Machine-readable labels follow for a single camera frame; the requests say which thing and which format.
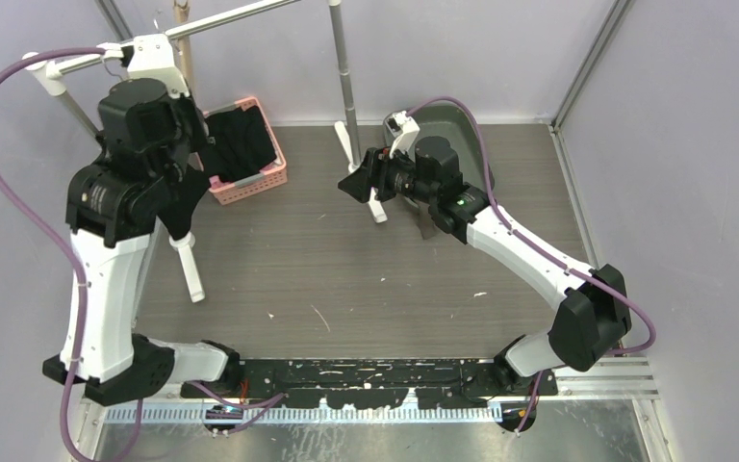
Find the grey-brown underwear with beige waistband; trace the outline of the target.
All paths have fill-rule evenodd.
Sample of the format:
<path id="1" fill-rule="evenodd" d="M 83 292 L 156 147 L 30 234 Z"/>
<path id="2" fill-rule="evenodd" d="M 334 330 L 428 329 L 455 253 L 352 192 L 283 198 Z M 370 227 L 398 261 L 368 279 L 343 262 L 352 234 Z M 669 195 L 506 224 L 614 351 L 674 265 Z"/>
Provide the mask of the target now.
<path id="1" fill-rule="evenodd" d="M 429 213 L 428 205 L 422 202 L 415 201 L 417 205 L 417 216 L 418 216 L 418 228 L 420 230 L 421 237 L 426 241 L 435 238 L 439 234 L 439 229 L 434 224 L 434 221 Z"/>

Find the beige clip hanger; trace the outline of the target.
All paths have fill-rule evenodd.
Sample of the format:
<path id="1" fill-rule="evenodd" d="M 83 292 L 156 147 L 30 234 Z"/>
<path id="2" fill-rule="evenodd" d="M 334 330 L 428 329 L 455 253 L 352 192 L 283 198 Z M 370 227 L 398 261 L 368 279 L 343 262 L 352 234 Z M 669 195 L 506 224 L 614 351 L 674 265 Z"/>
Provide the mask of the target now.
<path id="1" fill-rule="evenodd" d="M 190 11 L 190 0 L 174 0 L 172 2 L 173 17 L 177 26 L 181 26 L 189 22 Z M 178 67 L 186 80 L 186 84 L 191 91 L 191 94 L 195 95 L 191 39 L 188 36 L 185 36 L 177 38 L 174 43 L 177 49 Z"/>

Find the black underwear with beige waistband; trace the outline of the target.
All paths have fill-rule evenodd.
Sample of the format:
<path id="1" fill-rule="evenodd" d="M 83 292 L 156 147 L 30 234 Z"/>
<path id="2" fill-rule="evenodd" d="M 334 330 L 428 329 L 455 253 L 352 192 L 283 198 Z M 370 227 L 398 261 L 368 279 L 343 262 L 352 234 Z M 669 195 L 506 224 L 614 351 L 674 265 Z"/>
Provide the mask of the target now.
<path id="1" fill-rule="evenodd" d="M 183 240 L 191 232 L 193 213 L 209 187 L 204 171 L 187 166 L 183 181 L 176 186 L 176 200 L 157 213 L 172 240 Z"/>

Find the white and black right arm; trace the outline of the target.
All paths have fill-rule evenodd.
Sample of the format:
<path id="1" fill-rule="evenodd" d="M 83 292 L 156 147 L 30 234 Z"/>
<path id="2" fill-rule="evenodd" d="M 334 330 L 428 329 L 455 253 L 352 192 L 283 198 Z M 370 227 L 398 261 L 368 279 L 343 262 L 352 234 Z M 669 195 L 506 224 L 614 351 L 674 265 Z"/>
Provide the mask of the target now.
<path id="1" fill-rule="evenodd" d="M 593 269 L 520 226 L 465 181 L 444 138 L 418 141 L 412 156 L 369 149 L 338 187 L 360 203 L 401 195 L 425 204 L 438 229 L 503 264 L 548 304 L 550 327 L 521 336 L 494 358 L 497 386 L 507 395 L 521 394 L 538 372 L 589 371 L 631 329 L 623 275 L 609 265 Z"/>

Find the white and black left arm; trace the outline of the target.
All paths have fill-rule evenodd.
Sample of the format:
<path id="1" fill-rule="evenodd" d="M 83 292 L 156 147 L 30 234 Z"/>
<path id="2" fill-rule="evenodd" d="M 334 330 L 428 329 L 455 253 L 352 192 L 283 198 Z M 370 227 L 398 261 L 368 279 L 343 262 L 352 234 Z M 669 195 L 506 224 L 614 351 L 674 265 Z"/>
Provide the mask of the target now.
<path id="1" fill-rule="evenodd" d="M 62 384 L 83 384 L 87 398 L 104 406 L 155 396 L 168 384 L 231 397 L 243 378 L 233 348 L 159 341 L 133 327 L 140 270 L 157 223 L 183 268 L 195 268 L 191 222 L 209 181 L 189 158 L 210 142 L 203 115 L 191 96 L 153 78 L 116 84 L 97 109 L 100 154 L 73 175 L 66 197 L 78 263 L 69 326 L 64 347 L 42 371 Z"/>

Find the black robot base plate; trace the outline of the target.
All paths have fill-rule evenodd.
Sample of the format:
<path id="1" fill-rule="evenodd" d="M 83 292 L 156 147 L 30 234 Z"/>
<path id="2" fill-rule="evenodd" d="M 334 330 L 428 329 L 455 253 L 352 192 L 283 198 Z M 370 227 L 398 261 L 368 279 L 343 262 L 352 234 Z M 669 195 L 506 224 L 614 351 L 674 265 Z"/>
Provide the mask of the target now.
<path id="1" fill-rule="evenodd" d="M 532 378 L 507 378 L 491 359 L 246 359 L 231 381 L 201 382 L 226 398 L 288 408 L 395 409 L 412 393 L 420 410 L 472 409 L 497 398 L 527 398 Z"/>

